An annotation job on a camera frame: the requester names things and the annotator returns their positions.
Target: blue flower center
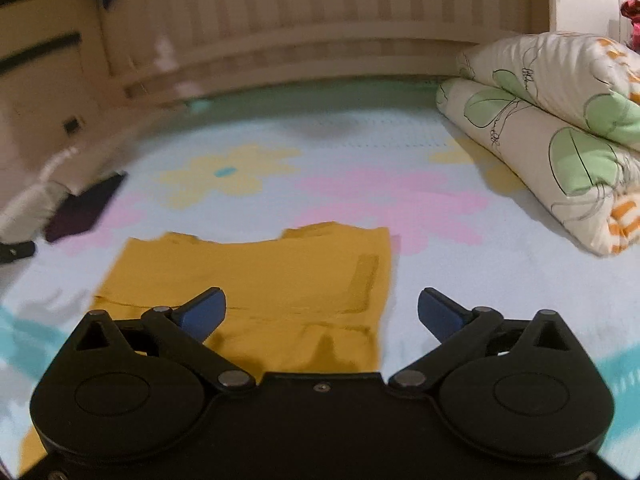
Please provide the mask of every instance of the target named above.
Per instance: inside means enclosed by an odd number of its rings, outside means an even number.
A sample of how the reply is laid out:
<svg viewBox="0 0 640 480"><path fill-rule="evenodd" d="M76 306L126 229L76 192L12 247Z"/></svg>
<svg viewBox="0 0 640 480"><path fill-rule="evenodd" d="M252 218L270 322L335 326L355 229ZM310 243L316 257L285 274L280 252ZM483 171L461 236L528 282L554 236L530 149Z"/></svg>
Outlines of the blue flower center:
<svg viewBox="0 0 640 480"><path fill-rule="evenodd" d="M217 170L216 173L214 173L214 175L221 178L223 176L231 176L236 171L238 171L238 168L234 168L233 166L227 166L226 168L221 168L220 170Z"/></svg>

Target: triangular cutout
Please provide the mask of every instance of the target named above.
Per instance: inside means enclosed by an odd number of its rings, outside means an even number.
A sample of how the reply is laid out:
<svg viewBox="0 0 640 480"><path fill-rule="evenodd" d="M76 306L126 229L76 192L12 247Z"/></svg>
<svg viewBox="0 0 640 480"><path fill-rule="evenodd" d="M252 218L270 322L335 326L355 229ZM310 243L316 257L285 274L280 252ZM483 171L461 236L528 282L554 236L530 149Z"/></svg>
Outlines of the triangular cutout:
<svg viewBox="0 0 640 480"><path fill-rule="evenodd" d="M76 350L95 350L96 348L106 348L107 346L109 346L109 342L102 331L102 325L98 321L94 321L89 325Z"/></svg>
<svg viewBox="0 0 640 480"><path fill-rule="evenodd" d="M552 350L568 351L569 347L562 339L553 321L545 321L536 346L541 348L551 348Z"/></svg>

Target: folded quilt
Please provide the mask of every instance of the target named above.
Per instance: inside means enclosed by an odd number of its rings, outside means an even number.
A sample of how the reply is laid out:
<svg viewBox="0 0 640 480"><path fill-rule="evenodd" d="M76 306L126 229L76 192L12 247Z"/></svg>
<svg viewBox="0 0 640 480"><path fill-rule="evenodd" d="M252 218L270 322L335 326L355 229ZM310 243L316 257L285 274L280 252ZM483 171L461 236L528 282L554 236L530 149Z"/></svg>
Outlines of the folded quilt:
<svg viewBox="0 0 640 480"><path fill-rule="evenodd" d="M465 50L458 68L462 77L640 149L640 56L622 44L591 34L546 32Z"/></svg>
<svg viewBox="0 0 640 480"><path fill-rule="evenodd" d="M640 158L533 106L467 79L438 90L438 108L505 162L586 248L618 254L640 237Z"/></svg>

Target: red object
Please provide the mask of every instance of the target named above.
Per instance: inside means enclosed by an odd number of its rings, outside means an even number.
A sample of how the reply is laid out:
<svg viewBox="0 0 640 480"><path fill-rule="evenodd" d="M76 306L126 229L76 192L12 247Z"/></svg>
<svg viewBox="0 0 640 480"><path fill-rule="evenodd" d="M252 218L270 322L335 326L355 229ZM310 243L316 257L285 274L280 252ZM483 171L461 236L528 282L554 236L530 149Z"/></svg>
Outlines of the red object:
<svg viewBox="0 0 640 480"><path fill-rule="evenodd" d="M620 14L630 19L634 26L629 47L635 52L640 52L640 0L627 0L620 7Z"/></svg>

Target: yellow flower print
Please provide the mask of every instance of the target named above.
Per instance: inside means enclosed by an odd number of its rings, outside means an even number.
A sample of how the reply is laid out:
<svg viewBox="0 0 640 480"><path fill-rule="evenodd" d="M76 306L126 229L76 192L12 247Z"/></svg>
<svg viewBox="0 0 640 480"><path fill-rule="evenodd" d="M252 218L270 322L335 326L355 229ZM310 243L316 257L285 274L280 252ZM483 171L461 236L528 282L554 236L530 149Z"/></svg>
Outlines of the yellow flower print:
<svg viewBox="0 0 640 480"><path fill-rule="evenodd" d="M169 188L169 206L185 209L213 190L231 196L260 193L264 177L295 173L297 169L283 159L298 155L296 149L270 150L249 144L226 155L197 156L185 168L166 171L158 180Z"/></svg>
<svg viewBox="0 0 640 480"><path fill-rule="evenodd" d="M475 164L488 188L503 196L526 189L506 164L473 139L459 137L451 139L447 145L444 152L430 153L429 161L435 164Z"/></svg>

